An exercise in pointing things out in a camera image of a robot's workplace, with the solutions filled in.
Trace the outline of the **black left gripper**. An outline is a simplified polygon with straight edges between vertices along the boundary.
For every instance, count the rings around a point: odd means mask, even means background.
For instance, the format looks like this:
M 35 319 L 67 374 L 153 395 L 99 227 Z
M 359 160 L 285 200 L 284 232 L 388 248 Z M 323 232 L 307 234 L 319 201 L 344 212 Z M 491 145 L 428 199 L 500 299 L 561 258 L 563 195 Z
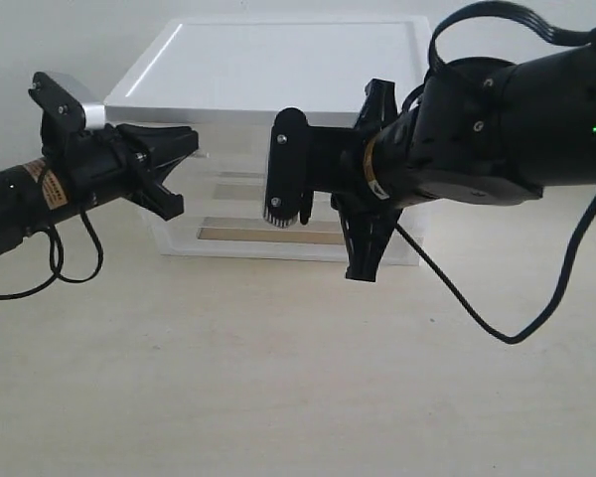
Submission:
M 199 149 L 190 126 L 110 125 L 98 131 L 54 127 L 54 207 L 94 208 L 116 199 L 172 220 L 184 213 L 184 198 L 146 173 L 176 167 Z

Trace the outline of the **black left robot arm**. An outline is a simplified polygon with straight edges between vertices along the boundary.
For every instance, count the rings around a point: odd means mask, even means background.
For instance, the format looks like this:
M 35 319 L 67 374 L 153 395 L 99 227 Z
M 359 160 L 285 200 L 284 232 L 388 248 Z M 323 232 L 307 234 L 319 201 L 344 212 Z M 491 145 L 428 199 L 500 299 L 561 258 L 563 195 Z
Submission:
M 124 199 L 170 221 L 184 198 L 164 181 L 199 148 L 189 126 L 106 125 L 65 135 L 41 158 L 0 171 L 0 255 L 48 226 Z

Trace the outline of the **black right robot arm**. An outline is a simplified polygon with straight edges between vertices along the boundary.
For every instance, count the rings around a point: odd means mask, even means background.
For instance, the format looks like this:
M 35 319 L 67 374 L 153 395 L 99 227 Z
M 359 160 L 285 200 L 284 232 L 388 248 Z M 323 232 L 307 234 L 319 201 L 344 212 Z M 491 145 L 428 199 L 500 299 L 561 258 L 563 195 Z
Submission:
M 596 47 L 454 67 L 464 85 L 432 76 L 389 122 L 311 132 L 309 181 L 340 214 L 351 280 L 375 280 L 405 208 L 515 206 L 596 184 Z

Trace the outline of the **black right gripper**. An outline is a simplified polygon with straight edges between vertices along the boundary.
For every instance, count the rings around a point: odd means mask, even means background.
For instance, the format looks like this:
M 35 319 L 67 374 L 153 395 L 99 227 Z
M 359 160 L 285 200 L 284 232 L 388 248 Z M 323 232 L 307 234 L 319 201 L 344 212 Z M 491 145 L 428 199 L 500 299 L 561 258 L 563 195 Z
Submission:
M 395 83 L 371 79 L 353 128 L 307 124 L 305 193 L 333 194 L 331 207 L 338 212 L 348 255 L 348 280 L 376 282 L 380 262 L 402 214 L 402 210 L 365 210 L 352 198 L 369 196 L 361 165 L 367 137 L 386 137 L 398 117 Z

